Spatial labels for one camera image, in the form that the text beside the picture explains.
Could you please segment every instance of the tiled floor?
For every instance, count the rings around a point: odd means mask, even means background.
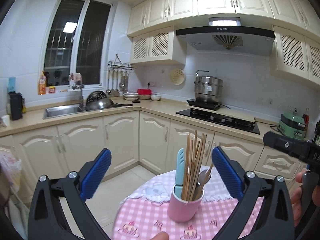
[[[142,166],[136,166],[101,183],[94,197],[86,201],[91,213],[109,236],[112,233],[113,222],[120,202],[154,176]],[[65,198],[61,199],[61,204],[72,232],[82,237]]]

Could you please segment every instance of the utensil holder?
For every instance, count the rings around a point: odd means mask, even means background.
[[[196,214],[198,207],[201,204],[201,200],[204,195],[204,190],[202,190],[201,197],[195,201],[185,201],[178,198],[174,193],[174,187],[172,188],[172,193],[169,201],[169,206],[167,210],[168,216],[176,222],[186,222],[189,221]]]

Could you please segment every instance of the pink checkered tablecloth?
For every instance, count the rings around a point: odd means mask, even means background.
[[[240,237],[250,233],[263,197],[258,198]],[[169,202],[152,202],[144,197],[127,199],[121,206],[113,228],[113,240],[150,240],[161,231],[170,240],[211,240],[227,221],[237,205],[236,199],[201,203],[195,216],[188,222],[176,223],[167,216]]]

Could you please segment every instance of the beige countertop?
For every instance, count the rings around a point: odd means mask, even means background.
[[[129,101],[118,99],[114,100],[115,103],[128,104]],[[23,114],[23,118],[11,121],[8,127],[0,127],[0,137],[12,135],[16,133],[21,133],[25,131],[30,131],[34,129],[44,128],[52,125],[58,125],[67,122],[75,122],[79,120],[101,117],[112,114],[126,113],[130,111],[140,110],[143,112],[159,115],[169,119],[173,119],[179,122],[184,122],[194,126],[198,126],[211,131],[221,132],[238,138],[243,138],[252,142],[257,142],[263,144],[263,135],[272,130],[269,124],[262,122],[257,122],[260,130],[259,134],[254,134],[246,131],[241,131],[231,127],[214,124],[206,121],[197,120],[191,117],[186,117],[176,114],[178,111],[188,109],[184,103],[175,103],[173,101],[151,101],[151,100],[141,100],[141,103],[133,104],[132,107],[116,107],[111,109],[96,110],[91,112],[83,112],[78,114],[71,114],[66,116],[54,117],[49,119],[42,119],[44,114],[44,109],[30,111]]]

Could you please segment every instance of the sink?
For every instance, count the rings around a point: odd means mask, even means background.
[[[57,107],[50,107],[44,110],[43,119],[53,118],[57,116],[64,116],[69,114],[77,114],[84,112],[85,110],[82,109],[79,104],[76,105],[68,105],[68,106],[57,106]]]

